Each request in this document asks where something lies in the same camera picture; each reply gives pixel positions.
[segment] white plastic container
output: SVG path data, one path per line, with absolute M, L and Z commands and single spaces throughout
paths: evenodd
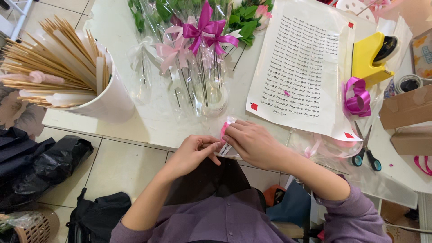
M 53 108 L 79 115 L 91 116 L 110 123 L 123 123 L 135 112 L 135 105 L 124 86 L 111 57 L 112 76 L 106 89 L 94 100 L 71 108 Z

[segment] teal scissor handle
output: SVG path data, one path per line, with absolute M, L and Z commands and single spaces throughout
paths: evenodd
M 363 156 L 365 155 L 365 149 L 362 148 L 362 150 L 360 150 L 360 152 L 351 157 L 351 162 L 353 163 L 354 166 L 359 167 L 363 164 Z
M 366 155 L 368 156 L 369 162 L 371 163 L 372 169 L 374 171 L 381 171 L 381 162 L 375 159 L 370 150 L 366 151 Z

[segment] sticker label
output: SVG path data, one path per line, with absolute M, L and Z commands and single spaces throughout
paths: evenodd
M 219 152 L 219 156 L 225 157 L 226 153 L 232 148 L 231 145 L 228 143 L 225 143 L 225 145 L 222 147 L 222 149 Z

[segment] hand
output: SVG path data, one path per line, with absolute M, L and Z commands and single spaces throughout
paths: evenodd
M 291 154 L 289 148 L 274 139 L 263 126 L 250 121 L 231 123 L 222 139 L 232 145 L 244 161 L 261 169 L 282 170 L 281 164 Z
M 206 157 L 220 165 L 213 152 L 219 152 L 221 148 L 222 142 L 215 137 L 190 135 L 165 163 L 161 172 L 166 179 L 175 180 L 192 172 Z

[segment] sleeve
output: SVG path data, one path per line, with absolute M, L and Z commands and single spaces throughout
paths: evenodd
M 342 201 L 317 198 L 326 207 L 324 239 L 328 243 L 391 243 L 384 232 L 381 216 L 359 188 L 351 186 L 349 197 Z
M 111 232 L 110 243 L 146 243 L 152 237 L 154 227 L 148 230 L 131 230 L 121 221 Z

